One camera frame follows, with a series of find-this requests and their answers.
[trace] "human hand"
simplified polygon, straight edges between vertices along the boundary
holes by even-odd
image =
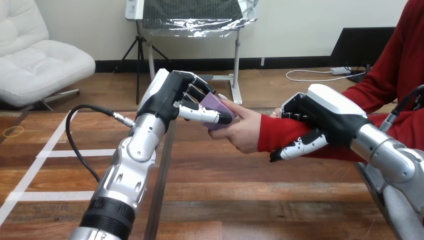
[[[269,115],[271,118],[279,118],[280,117],[280,107],[277,107],[271,114]]]
[[[237,114],[240,122],[235,121],[227,128],[210,131],[209,135],[213,139],[228,139],[237,150],[244,154],[258,151],[259,134],[261,130],[261,114],[228,100],[224,95],[219,94],[222,103]]]

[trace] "metal connector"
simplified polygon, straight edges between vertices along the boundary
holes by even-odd
[[[133,120],[129,119],[126,116],[123,116],[117,112],[113,113],[113,118],[116,119],[118,122],[122,123],[123,125],[129,127],[129,128],[133,128],[134,125],[136,124]]]
[[[380,126],[380,131],[387,133],[398,116],[390,113]]]

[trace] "black tripod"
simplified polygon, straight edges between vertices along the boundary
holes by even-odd
[[[141,72],[141,68],[143,68],[143,65],[144,65],[144,62],[145,62],[145,57],[144,57],[144,53],[143,53],[143,42],[147,43],[147,40],[143,36],[140,37],[139,21],[135,21],[135,23],[136,23],[136,26],[137,26],[137,36],[135,36],[134,42],[129,47],[128,51],[126,51],[125,55],[123,56],[122,60],[120,61],[120,64],[118,66],[116,66],[113,73],[119,73],[119,70],[124,68],[125,58],[127,58],[128,54],[130,53],[131,49],[133,49],[134,45],[136,45],[136,43],[138,43],[137,93],[136,93],[136,97],[135,97],[135,101],[136,101],[135,103],[139,104],[140,103],[140,72]],[[169,58],[167,58],[167,56],[165,56],[155,46],[152,45],[151,48],[154,49],[158,54],[160,54],[168,63],[171,63],[171,60]]]

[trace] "white cable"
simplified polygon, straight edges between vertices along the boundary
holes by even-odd
[[[350,75],[350,76],[342,76],[342,77],[338,77],[338,78],[333,78],[333,79],[326,79],[326,80],[301,80],[301,79],[293,79],[289,77],[289,74],[294,73],[294,72],[308,72],[308,73],[317,73],[317,74],[330,74],[331,71],[311,71],[311,70],[293,70],[293,71],[289,71],[285,74],[285,77],[295,81],[295,82],[329,82],[329,81],[335,81],[335,80],[339,80],[339,79],[346,79],[349,77],[355,77],[355,76],[359,76],[359,75],[363,75],[365,74],[365,72],[361,72],[355,75]]]

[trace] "red sweater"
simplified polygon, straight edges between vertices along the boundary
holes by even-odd
[[[423,13],[424,0],[409,0],[393,36],[372,70],[361,83],[342,93],[367,114],[396,98],[403,100],[414,88],[424,84]],[[411,100],[388,134],[408,148],[424,150],[424,108],[416,111],[413,108],[414,103]],[[387,115],[370,115],[369,119],[380,126]],[[258,150],[272,152],[283,148],[309,131],[303,122],[262,115]],[[342,146],[326,146],[308,157],[364,162],[357,154]]]

